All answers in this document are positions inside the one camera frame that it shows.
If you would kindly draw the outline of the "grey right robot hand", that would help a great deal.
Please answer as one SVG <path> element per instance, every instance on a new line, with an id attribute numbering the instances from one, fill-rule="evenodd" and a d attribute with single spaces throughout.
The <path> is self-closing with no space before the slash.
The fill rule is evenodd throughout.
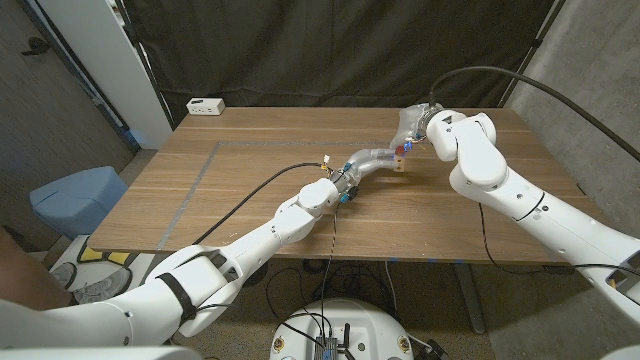
<path id="1" fill-rule="evenodd" d="M 400 120 L 396 135 L 390 142 L 391 149 L 403 147 L 406 143 L 417 143 L 427 138 L 427 125 L 443 106 L 436 103 L 412 105 L 399 112 Z"/>

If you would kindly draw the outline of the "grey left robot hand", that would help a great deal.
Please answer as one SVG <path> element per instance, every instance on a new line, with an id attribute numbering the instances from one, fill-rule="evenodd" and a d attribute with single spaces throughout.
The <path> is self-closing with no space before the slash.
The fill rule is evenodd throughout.
<path id="1" fill-rule="evenodd" d="M 343 165 L 336 170 L 330 180 L 339 193 L 357 186 L 363 177 L 378 170 L 397 168 L 394 160 L 395 151 L 392 149 L 362 149 L 355 152 Z"/>

